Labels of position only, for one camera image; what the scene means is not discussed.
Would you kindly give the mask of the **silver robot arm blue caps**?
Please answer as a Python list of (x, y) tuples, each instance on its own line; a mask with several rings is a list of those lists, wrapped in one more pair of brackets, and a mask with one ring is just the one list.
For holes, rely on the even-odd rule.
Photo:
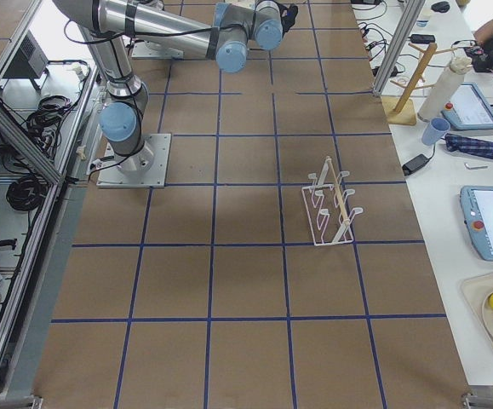
[(157, 157), (155, 144), (165, 135), (146, 135), (142, 120), (148, 101), (146, 85), (133, 71), (123, 40), (140, 42), (147, 59), (214, 60), (223, 72), (245, 66), (249, 41), (261, 49), (277, 48), (294, 25), (296, 6), (256, 1), (250, 8), (217, 3), (211, 25), (165, 11), (160, 1), (58, 1), (57, 9), (81, 30), (96, 65), (106, 79), (110, 103), (99, 116), (109, 143), (111, 164), (94, 170), (139, 177)]

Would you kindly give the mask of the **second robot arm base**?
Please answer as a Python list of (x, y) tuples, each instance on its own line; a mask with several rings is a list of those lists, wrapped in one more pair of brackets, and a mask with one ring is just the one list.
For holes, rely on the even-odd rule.
[(132, 58), (137, 60), (182, 60), (181, 50), (164, 46), (160, 43), (136, 41), (132, 48)]

